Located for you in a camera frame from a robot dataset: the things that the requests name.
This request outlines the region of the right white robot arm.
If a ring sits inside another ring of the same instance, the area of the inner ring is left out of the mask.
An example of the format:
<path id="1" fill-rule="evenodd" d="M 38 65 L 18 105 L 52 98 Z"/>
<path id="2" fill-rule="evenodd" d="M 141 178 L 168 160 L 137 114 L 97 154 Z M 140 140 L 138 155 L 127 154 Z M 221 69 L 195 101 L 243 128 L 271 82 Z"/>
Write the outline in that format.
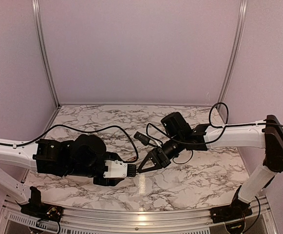
<path id="1" fill-rule="evenodd" d="M 238 218 L 254 196 L 268 185 L 276 174 L 283 172 L 283 126 L 274 115 L 254 123 L 212 126 L 199 124 L 191 128 L 179 112 L 163 119 L 169 140 L 152 149 L 139 165 L 138 173 L 166 168 L 183 150 L 207 151 L 224 147 L 253 147 L 265 150 L 263 162 L 236 191 L 227 215 Z"/>

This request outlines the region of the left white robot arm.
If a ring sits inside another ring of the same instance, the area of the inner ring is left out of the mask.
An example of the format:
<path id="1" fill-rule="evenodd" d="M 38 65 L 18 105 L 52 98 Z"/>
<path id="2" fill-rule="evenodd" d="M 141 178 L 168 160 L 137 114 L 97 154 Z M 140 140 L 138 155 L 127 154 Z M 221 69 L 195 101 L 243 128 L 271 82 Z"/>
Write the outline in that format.
<path id="1" fill-rule="evenodd" d="M 129 175 L 128 163 L 118 154 L 108 152 L 102 139 L 95 135 L 80 135 L 75 140 L 62 142 L 49 139 L 32 142 L 0 139 L 0 190 L 19 204 L 28 204 L 29 211 L 37 217 L 47 213 L 45 203 L 34 198 L 38 191 L 22 185 L 6 173 L 2 165 L 59 177 L 89 177 L 93 178 L 94 184 L 102 186 L 115 186 Z"/>

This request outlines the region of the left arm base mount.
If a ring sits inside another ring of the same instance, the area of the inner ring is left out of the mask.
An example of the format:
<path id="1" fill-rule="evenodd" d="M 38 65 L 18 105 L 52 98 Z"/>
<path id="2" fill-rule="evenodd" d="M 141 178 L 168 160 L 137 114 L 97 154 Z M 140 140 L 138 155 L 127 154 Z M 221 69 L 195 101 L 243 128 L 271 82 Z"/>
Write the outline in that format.
<path id="1" fill-rule="evenodd" d="M 63 207 L 52 205 L 41 201 L 41 192 L 36 187 L 30 187 L 30 198 L 27 204 L 19 204 L 23 214 L 39 218 L 41 220 L 49 220 L 60 222 Z"/>

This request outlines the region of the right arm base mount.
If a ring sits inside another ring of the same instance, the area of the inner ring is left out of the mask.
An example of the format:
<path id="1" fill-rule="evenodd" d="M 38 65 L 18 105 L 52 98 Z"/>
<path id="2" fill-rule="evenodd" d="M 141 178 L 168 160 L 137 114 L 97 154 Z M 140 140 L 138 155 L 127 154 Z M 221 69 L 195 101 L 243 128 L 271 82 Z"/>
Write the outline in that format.
<path id="1" fill-rule="evenodd" d="M 240 189 L 241 186 L 236 190 L 231 204 L 210 209 L 213 223 L 231 221 L 253 214 L 250 203 L 245 203 L 239 199 Z"/>

